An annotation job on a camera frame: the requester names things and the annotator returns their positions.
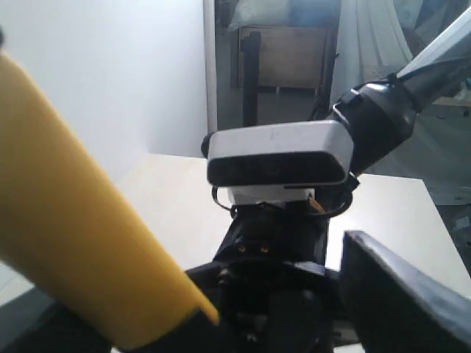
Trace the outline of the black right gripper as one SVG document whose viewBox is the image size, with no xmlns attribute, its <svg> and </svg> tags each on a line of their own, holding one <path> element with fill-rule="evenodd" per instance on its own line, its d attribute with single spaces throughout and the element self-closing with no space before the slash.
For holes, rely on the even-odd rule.
<svg viewBox="0 0 471 353">
<path fill-rule="evenodd" d="M 339 275 L 325 266 L 329 220 L 315 201 L 231 210 L 213 259 L 188 270 L 228 325 L 233 352 L 333 352 L 353 343 Z"/>
</svg>

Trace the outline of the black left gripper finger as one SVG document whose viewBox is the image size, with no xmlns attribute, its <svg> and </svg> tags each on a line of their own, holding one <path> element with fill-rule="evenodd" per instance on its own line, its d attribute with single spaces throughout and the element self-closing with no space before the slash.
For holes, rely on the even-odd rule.
<svg viewBox="0 0 471 353">
<path fill-rule="evenodd" d="M 470 351 L 470 300 L 365 232 L 344 234 L 340 297 L 365 352 Z"/>
</svg>

